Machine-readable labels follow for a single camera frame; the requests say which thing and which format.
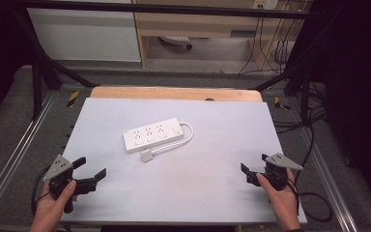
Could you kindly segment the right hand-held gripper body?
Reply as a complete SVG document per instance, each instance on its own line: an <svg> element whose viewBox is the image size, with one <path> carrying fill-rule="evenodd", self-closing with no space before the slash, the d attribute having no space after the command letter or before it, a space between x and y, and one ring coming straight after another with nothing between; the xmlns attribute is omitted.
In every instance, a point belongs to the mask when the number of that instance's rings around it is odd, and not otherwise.
<svg viewBox="0 0 371 232"><path fill-rule="evenodd" d="M282 154L274 154L265 161L263 176L276 190L283 190L288 184L287 169L303 170L303 167Z"/></svg>

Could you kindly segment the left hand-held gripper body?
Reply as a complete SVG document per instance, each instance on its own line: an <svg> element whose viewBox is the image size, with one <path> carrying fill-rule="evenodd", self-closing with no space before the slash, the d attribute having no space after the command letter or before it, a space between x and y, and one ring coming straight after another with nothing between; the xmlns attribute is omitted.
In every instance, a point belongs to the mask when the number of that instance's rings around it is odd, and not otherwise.
<svg viewBox="0 0 371 232"><path fill-rule="evenodd" d="M61 155L49 166L43 180L49 183L49 194L54 199L57 199L68 183L73 180L72 174L74 170L72 162ZM73 195L87 194L91 191L95 191L98 185L95 176L81 180L75 179L75 181L76 188Z"/></svg>

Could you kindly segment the white plug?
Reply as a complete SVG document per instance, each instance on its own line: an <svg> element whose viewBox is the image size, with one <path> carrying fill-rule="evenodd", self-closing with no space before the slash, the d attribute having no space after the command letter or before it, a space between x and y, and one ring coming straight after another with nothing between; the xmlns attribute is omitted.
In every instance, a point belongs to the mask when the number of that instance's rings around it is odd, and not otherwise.
<svg viewBox="0 0 371 232"><path fill-rule="evenodd" d="M150 149L146 149L140 153L140 157L143 162L147 162L154 158L154 154Z"/></svg>

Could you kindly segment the white power strip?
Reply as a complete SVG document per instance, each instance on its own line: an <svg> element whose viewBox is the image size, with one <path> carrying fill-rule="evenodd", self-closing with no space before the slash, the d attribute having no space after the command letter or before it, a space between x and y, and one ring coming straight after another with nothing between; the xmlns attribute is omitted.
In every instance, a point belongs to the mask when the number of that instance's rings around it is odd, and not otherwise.
<svg viewBox="0 0 371 232"><path fill-rule="evenodd" d="M123 132L126 150L129 154L172 142L183 137L184 132L177 118Z"/></svg>

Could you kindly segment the person's right hand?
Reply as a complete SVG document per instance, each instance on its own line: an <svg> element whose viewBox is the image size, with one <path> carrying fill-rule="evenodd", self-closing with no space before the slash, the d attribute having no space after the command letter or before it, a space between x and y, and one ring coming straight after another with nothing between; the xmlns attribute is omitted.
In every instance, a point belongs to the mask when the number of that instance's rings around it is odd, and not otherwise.
<svg viewBox="0 0 371 232"><path fill-rule="evenodd" d="M276 190L260 173L256 177L269 197L279 228L281 229L280 226L282 224L300 224L297 198L294 192L289 187L286 187L284 190Z"/></svg>

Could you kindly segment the person's left hand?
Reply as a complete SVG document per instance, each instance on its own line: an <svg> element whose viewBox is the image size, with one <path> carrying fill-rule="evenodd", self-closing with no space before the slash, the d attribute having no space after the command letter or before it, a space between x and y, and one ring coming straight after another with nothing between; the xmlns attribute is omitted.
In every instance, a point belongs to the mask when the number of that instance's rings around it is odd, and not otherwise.
<svg viewBox="0 0 371 232"><path fill-rule="evenodd" d="M71 198L75 199L73 196L75 188L76 181L72 180L64 188L60 196L57 199L53 199L49 194L49 183L45 183L32 224L58 225L67 202Z"/></svg>

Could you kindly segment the yellow black striped tape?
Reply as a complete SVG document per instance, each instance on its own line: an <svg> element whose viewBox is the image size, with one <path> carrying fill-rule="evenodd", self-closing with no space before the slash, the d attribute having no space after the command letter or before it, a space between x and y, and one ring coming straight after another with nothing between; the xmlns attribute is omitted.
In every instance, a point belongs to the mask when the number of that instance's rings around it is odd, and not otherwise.
<svg viewBox="0 0 371 232"><path fill-rule="evenodd" d="M70 96L70 98L69 98L69 100L68 100L68 103L67 103L67 107L73 107L73 105L74 105L74 103L75 103L75 101L76 101L78 95L79 95L79 91L74 91L74 92L71 94L71 96Z"/></svg>
<svg viewBox="0 0 371 232"><path fill-rule="evenodd" d="M274 97L274 106L277 108L281 108L284 110L291 110L291 107L289 105L285 105L280 101L279 97Z"/></svg>

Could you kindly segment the wooden board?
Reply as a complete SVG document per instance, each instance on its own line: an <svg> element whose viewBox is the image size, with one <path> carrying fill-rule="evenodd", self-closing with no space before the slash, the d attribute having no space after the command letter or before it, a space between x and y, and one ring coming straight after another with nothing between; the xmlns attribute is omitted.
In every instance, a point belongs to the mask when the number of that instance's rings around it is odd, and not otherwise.
<svg viewBox="0 0 371 232"><path fill-rule="evenodd" d="M258 91L210 88L98 86L90 95L102 99L262 102Z"/></svg>

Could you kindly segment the white cabinet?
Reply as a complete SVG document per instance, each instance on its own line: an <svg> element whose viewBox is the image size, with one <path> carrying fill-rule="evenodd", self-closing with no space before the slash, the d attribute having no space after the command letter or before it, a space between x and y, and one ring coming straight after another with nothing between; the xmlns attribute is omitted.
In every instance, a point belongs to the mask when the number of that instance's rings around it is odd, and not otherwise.
<svg viewBox="0 0 371 232"><path fill-rule="evenodd" d="M56 60L141 60L129 13L29 9L44 51Z"/></svg>

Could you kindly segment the white extension socket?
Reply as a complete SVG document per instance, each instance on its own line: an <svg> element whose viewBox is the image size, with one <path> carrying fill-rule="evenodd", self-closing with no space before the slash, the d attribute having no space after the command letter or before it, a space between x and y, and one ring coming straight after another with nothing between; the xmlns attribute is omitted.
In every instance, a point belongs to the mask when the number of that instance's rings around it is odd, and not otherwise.
<svg viewBox="0 0 371 232"><path fill-rule="evenodd" d="M192 44L188 37L160 37L160 39L169 44L183 45L187 49L192 49Z"/></svg>

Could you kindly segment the wooden desk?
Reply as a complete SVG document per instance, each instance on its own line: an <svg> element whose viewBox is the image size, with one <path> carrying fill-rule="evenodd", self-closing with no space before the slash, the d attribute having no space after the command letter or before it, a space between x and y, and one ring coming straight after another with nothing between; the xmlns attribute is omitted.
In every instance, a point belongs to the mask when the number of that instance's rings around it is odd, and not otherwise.
<svg viewBox="0 0 371 232"><path fill-rule="evenodd" d="M178 5L254 9L254 0L131 0L134 4ZM278 0L275 10L298 12L300 0ZM200 14L134 15L138 36L237 38L247 39L253 49L253 61L259 70L271 66L272 51L278 43L292 44L303 25L301 19L249 18Z"/></svg>

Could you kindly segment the aluminium rail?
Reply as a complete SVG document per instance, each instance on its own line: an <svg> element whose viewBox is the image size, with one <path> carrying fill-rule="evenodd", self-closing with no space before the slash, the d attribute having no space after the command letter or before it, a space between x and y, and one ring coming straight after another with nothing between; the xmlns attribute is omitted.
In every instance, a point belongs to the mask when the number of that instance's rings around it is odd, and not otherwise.
<svg viewBox="0 0 371 232"><path fill-rule="evenodd" d="M357 225L350 213L348 206L342 196L338 185L335 183L331 172L326 165L322 153L314 140L314 135L311 128L301 130L303 137L309 146L310 157L315 165L318 175L322 181L324 190L328 196L331 208L333 209L336 218L343 232L357 232Z"/></svg>
<svg viewBox="0 0 371 232"><path fill-rule="evenodd" d="M42 104L42 111L38 114L38 116L32 120L28 128L26 129L25 133L22 135L21 139L17 143L14 151L12 152L10 158L6 162L6 165L2 169L0 173L0 198L5 191L6 187L8 186L11 178L13 177L17 167L19 166L24 154L28 150L31 142L35 134L37 133L38 129L40 128L48 110L50 109L53 99L57 96L57 91L49 91L46 96L44 97L43 104Z"/></svg>

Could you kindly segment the white wall socket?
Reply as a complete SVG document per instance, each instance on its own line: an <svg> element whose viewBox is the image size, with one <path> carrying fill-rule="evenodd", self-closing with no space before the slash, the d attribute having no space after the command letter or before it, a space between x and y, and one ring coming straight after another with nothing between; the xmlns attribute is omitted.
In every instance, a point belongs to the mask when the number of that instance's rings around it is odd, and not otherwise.
<svg viewBox="0 0 371 232"><path fill-rule="evenodd" d="M278 0L254 0L253 8L259 10L274 10Z"/></svg>

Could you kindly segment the black metal frame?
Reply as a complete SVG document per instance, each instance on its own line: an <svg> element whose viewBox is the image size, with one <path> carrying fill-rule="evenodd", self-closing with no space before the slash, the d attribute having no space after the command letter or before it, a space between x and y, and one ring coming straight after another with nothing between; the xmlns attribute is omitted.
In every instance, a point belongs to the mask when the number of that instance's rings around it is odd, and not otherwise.
<svg viewBox="0 0 371 232"><path fill-rule="evenodd" d="M141 13L141 14L169 14L169 15L215 15L233 17L261 17L261 18L289 18L289 19L314 19L318 14L310 12L288 12L277 10L250 10L237 8L217 8L198 6L175 6L175 5L151 5L151 4L124 4L102 2L78 2L78 1L52 1L52 0L13 0L10 2L11 10L16 18L23 34L32 45L34 62L33 88L34 88L34 115L36 118L42 110L41 103L41 78L50 89L59 89L61 81L55 70L65 74L85 87L97 87L96 83L84 79L78 74L68 70L50 58L42 48L33 25L27 20L26 9L46 10L72 10L93 12L118 12L118 13Z"/></svg>

